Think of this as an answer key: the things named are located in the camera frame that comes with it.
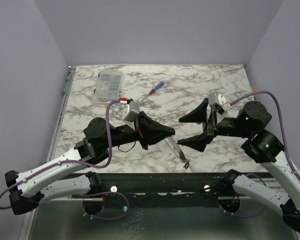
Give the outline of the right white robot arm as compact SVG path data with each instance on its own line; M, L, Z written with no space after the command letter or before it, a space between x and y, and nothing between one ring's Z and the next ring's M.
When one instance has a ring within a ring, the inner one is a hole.
M203 132L178 140L178 144L203 152L216 136L243 138L241 148L257 164L265 168L284 189L284 193L259 184L247 175L234 169L229 170L220 180L219 189L226 195L245 195L277 212L283 221L300 233L300 174L286 157L286 148L280 140L265 127L272 119L266 107L258 101L249 101L239 111L237 117L225 117L220 122L217 115L225 110L216 103L202 103L187 115L179 118L180 123L202 123Z

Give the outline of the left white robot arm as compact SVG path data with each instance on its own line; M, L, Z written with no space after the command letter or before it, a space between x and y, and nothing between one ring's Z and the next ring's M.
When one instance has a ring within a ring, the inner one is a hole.
M93 175L86 174L72 182L65 177L86 168L108 167L113 147L139 142L147 150L175 134L172 127L152 120L143 111L130 123L114 127L108 114L105 118L94 118L84 129L83 140L63 155L25 172L6 172L7 188L0 194L0 210L11 209L15 215L23 215L55 198L86 194L96 197L101 186Z

